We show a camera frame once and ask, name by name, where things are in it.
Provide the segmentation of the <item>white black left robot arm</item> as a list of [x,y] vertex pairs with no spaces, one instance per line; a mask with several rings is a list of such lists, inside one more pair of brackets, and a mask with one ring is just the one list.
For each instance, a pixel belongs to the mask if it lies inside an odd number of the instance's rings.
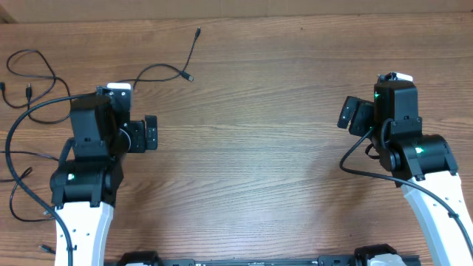
[[157,117],[131,120],[129,83],[99,86],[71,103],[73,136],[50,179],[56,223],[56,265],[103,265],[106,239],[128,153],[158,147]]

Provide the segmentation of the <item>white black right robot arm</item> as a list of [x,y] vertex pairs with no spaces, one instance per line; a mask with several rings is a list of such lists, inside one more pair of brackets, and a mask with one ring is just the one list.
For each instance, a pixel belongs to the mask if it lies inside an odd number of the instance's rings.
[[381,75],[373,99],[349,96],[337,126],[361,141],[386,170],[352,174],[393,181],[414,211],[435,265],[472,264],[472,219],[464,202],[458,165],[447,141],[423,133],[418,89],[410,77]]

